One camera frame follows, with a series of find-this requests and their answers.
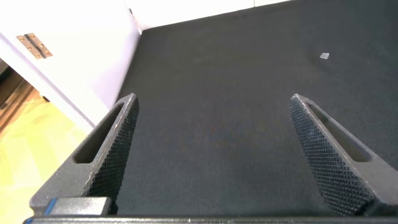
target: metal hinge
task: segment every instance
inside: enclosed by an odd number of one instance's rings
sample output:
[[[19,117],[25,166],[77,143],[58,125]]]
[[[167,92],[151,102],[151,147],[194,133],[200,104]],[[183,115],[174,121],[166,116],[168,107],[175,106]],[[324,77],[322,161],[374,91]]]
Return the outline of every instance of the metal hinge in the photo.
[[[19,35],[17,38],[35,58],[40,59],[52,56],[51,52],[34,33]]]

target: small white speck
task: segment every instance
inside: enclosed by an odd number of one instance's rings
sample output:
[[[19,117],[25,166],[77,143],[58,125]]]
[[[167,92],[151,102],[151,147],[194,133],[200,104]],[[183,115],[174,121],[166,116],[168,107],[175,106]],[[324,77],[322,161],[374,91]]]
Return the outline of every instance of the small white speck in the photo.
[[[329,57],[329,53],[322,53],[320,58],[328,59],[328,57]]]

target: black mat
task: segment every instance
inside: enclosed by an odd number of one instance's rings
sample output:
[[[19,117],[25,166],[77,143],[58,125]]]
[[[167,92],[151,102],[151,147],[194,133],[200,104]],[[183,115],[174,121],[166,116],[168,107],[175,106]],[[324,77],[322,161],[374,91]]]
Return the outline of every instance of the black mat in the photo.
[[[331,215],[289,119],[294,93],[397,169],[397,12],[292,1],[145,30],[120,92],[140,113],[119,214]]]

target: black plastic edge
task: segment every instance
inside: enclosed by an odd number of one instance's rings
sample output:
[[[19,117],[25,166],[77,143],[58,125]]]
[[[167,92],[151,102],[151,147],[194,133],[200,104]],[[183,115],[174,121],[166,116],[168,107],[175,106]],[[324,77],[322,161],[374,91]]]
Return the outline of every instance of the black plastic edge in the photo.
[[[28,218],[25,224],[39,224],[39,223],[154,223],[154,224],[205,224],[205,223],[218,223],[218,224],[247,224],[247,223],[264,223],[264,224],[312,224],[312,223],[352,223],[352,224],[366,224],[366,223],[398,223],[398,218],[336,218],[336,217],[244,217],[244,218],[231,218],[231,217],[185,217],[185,218],[154,218],[154,217],[32,217]]]
[[[120,99],[109,113],[99,122],[99,124],[92,130],[83,142],[75,149],[75,151],[66,159],[66,161],[54,172],[54,174],[44,183],[43,186],[33,195],[29,201],[29,206],[33,209],[35,215],[43,215],[47,204],[52,198],[59,197],[81,197],[85,196],[92,179],[100,168],[104,158],[110,150],[110,143],[115,138],[119,124],[123,122],[126,112],[137,101],[135,94],[131,93],[128,96]],[[102,142],[100,149],[96,153],[92,162],[76,163],[75,155],[87,147],[86,143],[96,134],[102,130],[101,127],[107,122],[109,116],[118,106],[122,105],[119,114],[113,122],[113,125],[108,130],[105,140]]]
[[[363,215],[397,215],[398,211],[398,171],[392,168],[386,161],[381,159],[370,148],[363,144],[358,138],[351,134],[341,124],[334,120],[330,115],[324,112],[312,100],[304,96],[295,94],[292,99],[298,99],[305,110],[309,110],[311,119],[323,131],[324,135],[329,139],[330,144],[335,151],[345,161],[351,172],[359,177],[362,183],[373,193],[375,201],[367,205],[363,210]],[[328,122],[333,123],[334,127],[344,133],[365,152],[366,161],[355,161],[346,150],[340,145],[336,138],[329,132],[323,122],[317,116],[322,114]]]

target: blue strip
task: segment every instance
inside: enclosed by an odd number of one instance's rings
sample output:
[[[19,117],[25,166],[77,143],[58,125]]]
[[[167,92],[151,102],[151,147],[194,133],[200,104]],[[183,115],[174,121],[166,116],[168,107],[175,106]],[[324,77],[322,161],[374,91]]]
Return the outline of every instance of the blue strip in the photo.
[[[28,218],[28,219],[24,222],[24,224],[31,224],[32,221],[33,221],[33,218]]]
[[[50,212],[51,212],[52,208],[54,207],[56,201],[57,201],[57,198],[51,199],[49,205],[47,206],[47,209],[44,212],[44,215],[50,214]]]

